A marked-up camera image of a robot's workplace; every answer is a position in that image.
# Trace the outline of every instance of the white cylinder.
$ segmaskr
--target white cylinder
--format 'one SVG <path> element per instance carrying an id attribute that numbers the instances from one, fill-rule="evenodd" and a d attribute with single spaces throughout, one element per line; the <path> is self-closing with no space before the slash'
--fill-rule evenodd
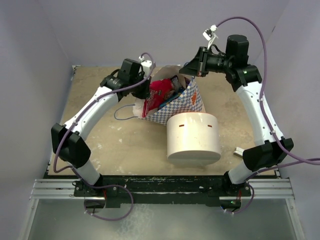
<path id="1" fill-rule="evenodd" d="M 167 159 L 182 167 L 205 166 L 221 157 L 218 120 L 203 112 L 172 116 L 166 124 Z"/>

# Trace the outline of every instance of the black mounting bracket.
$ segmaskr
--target black mounting bracket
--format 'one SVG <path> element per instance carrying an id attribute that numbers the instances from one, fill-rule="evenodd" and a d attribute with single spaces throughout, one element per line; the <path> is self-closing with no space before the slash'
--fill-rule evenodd
<path id="1" fill-rule="evenodd" d="M 121 185 L 133 196 L 135 204 L 202 204 L 208 207 L 222 205 L 220 197 L 251 196 L 245 185 L 233 190 L 224 189 L 224 176 L 102 176 L 103 185 Z M 82 181 L 74 181 L 75 197 L 104 197 L 101 189 L 93 189 Z M 106 188 L 106 208 L 119 208 L 121 204 L 130 204 L 128 193 L 118 187 Z"/>

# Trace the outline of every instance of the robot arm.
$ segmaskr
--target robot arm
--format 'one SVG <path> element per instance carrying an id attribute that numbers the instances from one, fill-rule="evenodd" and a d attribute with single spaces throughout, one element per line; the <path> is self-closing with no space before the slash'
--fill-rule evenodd
<path id="1" fill-rule="evenodd" d="M 89 160 L 91 151 L 85 143 L 89 133 L 101 117 L 126 95 L 131 93 L 140 99 L 146 99 L 149 96 L 151 78 L 130 90 L 107 94 L 113 90 L 136 84 L 149 76 L 153 69 L 152 62 L 143 59 L 140 61 L 125 59 L 121 69 L 102 80 L 94 96 L 74 117 L 65 122 L 64 125 L 56 123 L 51 129 L 52 148 L 56 154 L 63 136 L 73 127 L 58 155 L 62 160 L 72 165 L 73 169 L 90 185 L 98 186 L 100 184 L 99 179 L 102 180 L 101 175 Z"/>
<path id="2" fill-rule="evenodd" d="M 203 35 L 207 35 L 207 39 L 215 38 L 213 31 L 214 29 L 207 29 Z M 214 54 L 210 48 L 200 47 L 194 59 L 179 71 L 181 74 L 198 77 L 204 77 L 209 72 L 224 73 L 233 91 L 240 97 L 249 117 L 255 147 L 246 149 L 243 152 L 243 161 L 226 172 L 225 177 L 229 185 L 227 188 L 231 185 L 243 184 L 258 170 L 277 165 L 286 156 L 270 132 L 260 108 L 261 101 L 282 145 L 288 151 L 294 146 L 292 139 L 285 139 L 278 128 L 265 96 L 259 99 L 262 79 L 258 68 L 248 64 L 248 49 L 249 42 L 245 36 L 230 35 L 225 53 L 220 51 L 219 54 Z"/>

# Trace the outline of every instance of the black joint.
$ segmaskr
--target black joint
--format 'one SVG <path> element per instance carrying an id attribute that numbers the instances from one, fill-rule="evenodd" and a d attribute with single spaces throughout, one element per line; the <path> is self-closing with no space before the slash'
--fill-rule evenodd
<path id="1" fill-rule="evenodd" d="M 235 68 L 243 68 L 248 65 L 249 41 L 243 35 L 230 35 L 226 41 L 225 55 L 234 56 L 232 65 Z"/>
<path id="2" fill-rule="evenodd" d="M 58 146 L 66 134 L 67 129 L 56 123 L 51 128 L 52 149 L 56 154 Z M 70 132 L 62 144 L 59 157 L 71 163 L 76 169 L 82 167 L 90 158 L 91 151 L 81 136 Z"/>
<path id="3" fill-rule="evenodd" d="M 241 208 L 241 200 L 220 200 L 220 205 L 223 210 L 233 209 L 232 212 Z"/>
<path id="4" fill-rule="evenodd" d="M 111 90 L 118 90 L 141 82 L 145 75 L 145 72 L 143 70 L 140 71 L 141 67 L 142 65 L 139 62 L 126 58 L 122 62 L 121 68 L 117 72 L 117 76 L 106 76 L 100 83 L 100 87 L 107 87 Z M 134 97 L 139 99 L 148 98 L 150 94 L 150 81 L 151 77 L 137 87 L 118 92 L 118 100 L 120 101 L 123 97 L 127 96 L 130 93 L 132 93 Z"/>
<path id="5" fill-rule="evenodd" d="M 291 138 L 281 139 L 281 144 L 289 152 L 294 147 Z M 245 166 L 252 172 L 261 168 L 270 168 L 283 161 L 287 154 L 279 147 L 278 143 L 265 141 L 263 145 L 255 146 L 243 151 L 243 161 Z"/>

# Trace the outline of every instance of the white wall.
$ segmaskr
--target white wall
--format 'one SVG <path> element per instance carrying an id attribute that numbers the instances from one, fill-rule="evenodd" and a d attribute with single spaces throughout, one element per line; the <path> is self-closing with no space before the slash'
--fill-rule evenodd
<path id="1" fill-rule="evenodd" d="M 73 65 L 118 66 L 150 52 L 158 65 L 181 64 L 208 44 L 203 31 L 227 17 L 255 21 L 268 39 L 289 0 L 39 0 Z M 233 21 L 219 30 L 246 35 L 250 61 L 262 47 L 255 29 Z"/>
<path id="2" fill-rule="evenodd" d="M 45 172 L 70 61 L 34 0 L 0 1 L 0 238 L 17 239 L 33 181 Z"/>
<path id="3" fill-rule="evenodd" d="M 291 0 L 267 42 L 265 94 L 281 131 L 293 139 L 292 152 L 305 158 L 320 157 L 319 39 L 320 1 Z M 262 72 L 262 55 L 256 65 Z M 307 239 L 318 240 L 320 166 L 300 164 L 282 174 L 291 179 Z"/>

